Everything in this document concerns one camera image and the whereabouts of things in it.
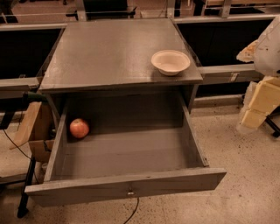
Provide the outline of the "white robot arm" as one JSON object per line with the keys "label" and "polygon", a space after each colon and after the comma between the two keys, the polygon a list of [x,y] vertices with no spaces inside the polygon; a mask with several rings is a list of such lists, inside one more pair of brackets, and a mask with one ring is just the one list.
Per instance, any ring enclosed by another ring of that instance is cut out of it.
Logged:
{"label": "white robot arm", "polygon": [[257,130],[280,106],[280,16],[276,16],[259,38],[241,50],[236,58],[253,62],[255,70],[264,75],[258,83],[250,82],[246,90],[237,129],[247,133]]}

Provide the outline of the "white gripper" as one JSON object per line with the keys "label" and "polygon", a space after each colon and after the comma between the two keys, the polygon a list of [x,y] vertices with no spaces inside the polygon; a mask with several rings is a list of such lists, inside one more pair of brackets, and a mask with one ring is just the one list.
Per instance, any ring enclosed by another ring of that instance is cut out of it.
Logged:
{"label": "white gripper", "polygon": [[[258,59],[255,40],[243,48],[236,56],[239,61],[249,63]],[[267,77],[257,85],[247,110],[241,119],[241,125],[249,129],[258,129],[274,109],[280,106],[280,78]]]}

